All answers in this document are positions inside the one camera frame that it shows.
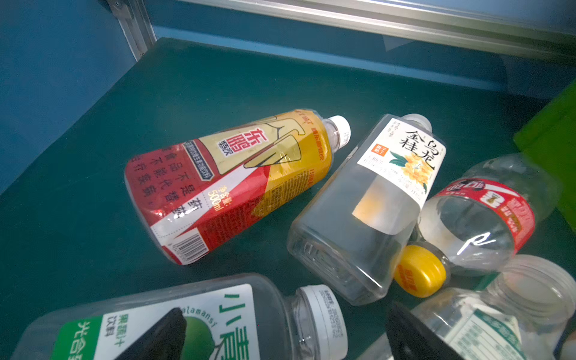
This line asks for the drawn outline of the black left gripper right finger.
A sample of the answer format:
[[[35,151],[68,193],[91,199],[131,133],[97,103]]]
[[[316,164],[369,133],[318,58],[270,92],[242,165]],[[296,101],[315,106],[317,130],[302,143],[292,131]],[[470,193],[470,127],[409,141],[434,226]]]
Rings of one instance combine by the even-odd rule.
[[[396,360],[463,360],[441,337],[410,310],[395,301],[388,312],[387,331],[392,357]]]

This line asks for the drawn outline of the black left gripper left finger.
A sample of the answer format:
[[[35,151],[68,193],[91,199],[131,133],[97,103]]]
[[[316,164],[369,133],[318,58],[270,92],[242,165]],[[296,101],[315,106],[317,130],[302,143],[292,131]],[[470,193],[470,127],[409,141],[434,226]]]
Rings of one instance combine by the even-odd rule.
[[[186,327],[182,310],[174,307],[116,359],[180,359],[185,344]]]

